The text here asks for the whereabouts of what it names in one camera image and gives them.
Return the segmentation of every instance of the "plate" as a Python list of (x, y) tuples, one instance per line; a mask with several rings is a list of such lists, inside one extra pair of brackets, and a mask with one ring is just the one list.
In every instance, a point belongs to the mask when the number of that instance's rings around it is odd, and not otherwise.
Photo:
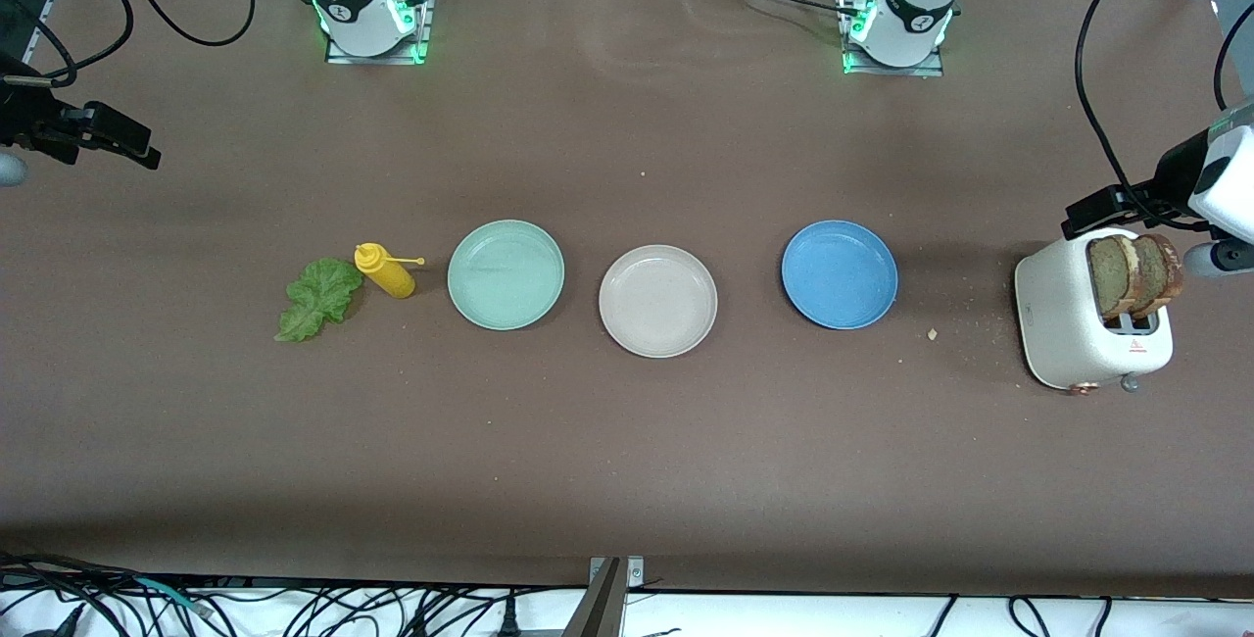
[(548, 232), (523, 221), (479, 226), (449, 261), (449, 296), (472, 324), (515, 330), (535, 324), (566, 281), (562, 251)]
[(617, 258), (601, 280), (601, 321), (622, 347), (647, 359), (691, 351), (714, 327), (719, 292), (698, 258), (671, 245), (645, 245)]
[(888, 245), (855, 222), (803, 227), (784, 250), (784, 290), (801, 315), (828, 329), (875, 324), (897, 298)]

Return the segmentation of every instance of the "bread slice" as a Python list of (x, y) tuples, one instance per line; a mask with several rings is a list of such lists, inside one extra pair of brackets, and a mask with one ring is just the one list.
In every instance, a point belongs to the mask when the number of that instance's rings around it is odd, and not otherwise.
[(1132, 240), (1106, 236), (1088, 243), (1088, 275), (1097, 297), (1102, 321), (1110, 321), (1132, 308), (1141, 297), (1144, 280)]
[(1141, 265), (1144, 287), (1129, 311), (1132, 318), (1145, 318), (1180, 296), (1184, 290), (1184, 267), (1171, 240), (1157, 232), (1134, 240), (1132, 247), (1136, 248)]

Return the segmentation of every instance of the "white plate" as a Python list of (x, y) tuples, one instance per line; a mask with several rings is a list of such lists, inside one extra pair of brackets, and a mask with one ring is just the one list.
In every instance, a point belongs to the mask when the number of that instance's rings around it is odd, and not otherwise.
[(601, 280), (601, 321), (622, 347), (647, 359), (691, 351), (714, 327), (719, 292), (698, 258), (671, 245), (645, 245)]

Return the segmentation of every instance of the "black connector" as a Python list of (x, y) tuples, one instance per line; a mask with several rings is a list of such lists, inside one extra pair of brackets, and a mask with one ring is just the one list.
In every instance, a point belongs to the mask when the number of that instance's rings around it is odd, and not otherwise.
[(500, 629), (497, 631), (497, 637), (522, 637), (523, 631), (518, 628), (518, 606), (515, 602), (514, 592), (510, 591), (509, 596), (505, 597), (505, 617), (500, 619)]

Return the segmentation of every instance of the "white floor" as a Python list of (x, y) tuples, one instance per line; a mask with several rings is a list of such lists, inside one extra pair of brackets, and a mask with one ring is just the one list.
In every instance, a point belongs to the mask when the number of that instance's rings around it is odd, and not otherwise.
[[(270, 588), (229, 591), (242, 598), (262, 597)], [(360, 604), (377, 591), (359, 591), (344, 597), (344, 602)], [(484, 591), (479, 594), (502, 594)], [(0, 611), (21, 598), (21, 592), (0, 593)], [(554, 591), (518, 598), (518, 619), (523, 629), (561, 629), (569, 619), (581, 597), (579, 591)], [(312, 597), (286, 593), (258, 603), (232, 603), (219, 599), (223, 612), (231, 618), (238, 637), (280, 637), (293, 616)], [(405, 614), (413, 614), (420, 593), (406, 598)], [(1035, 599), (1050, 634), (1053, 637), (1081, 637), (1093, 634), (1101, 612), (1099, 599)], [(444, 617), (458, 614), (474, 607), (464, 601)], [(944, 606), (944, 597), (826, 597), (826, 596), (736, 596), (736, 594), (675, 594), (631, 596), (623, 624), (623, 637), (648, 637), (678, 628), (677, 637), (774, 637), (774, 636), (824, 636), (824, 637), (924, 637), (935, 623)], [(137, 624), (129, 611), (117, 602), (110, 607), (124, 619), (130, 637), (154, 633), (145, 621)], [(143, 616), (147, 606), (135, 599)], [(162, 602), (154, 602), (157, 609)], [(946, 619), (942, 634), (946, 637), (1022, 637), (1011, 622), (1006, 598), (962, 598)], [(0, 636), (23, 637), (35, 629), (53, 629), (73, 606), (59, 603), (51, 594), (40, 594), (24, 601), (0, 616)], [(399, 632), (403, 611), (400, 606), (384, 606), (372, 614), (377, 619), (380, 636)], [(332, 608), (320, 614), (312, 626), (300, 634), (330, 637), (327, 628), (345, 616), (344, 608)], [(500, 627), (503, 607), (498, 604), (475, 624), (469, 634), (490, 637)], [(224, 629), (219, 618), (213, 618)], [(1021, 607), (1021, 619), (1036, 629), (1031, 614)], [(468, 619), (449, 626), (433, 637), (458, 637)], [(173, 611), (162, 616), (162, 628), (167, 636), (183, 636), (186, 629), (174, 619)], [(1254, 631), (1254, 604), (1213, 603), (1203, 601), (1120, 599), (1111, 609), (1104, 637), (1241, 637), (1246, 629)], [(197, 624), (197, 634), (212, 636), (203, 624)], [(375, 637), (375, 624), (367, 619), (345, 624), (336, 629), (339, 637)], [(99, 616), (84, 612), (76, 637), (117, 637)]]

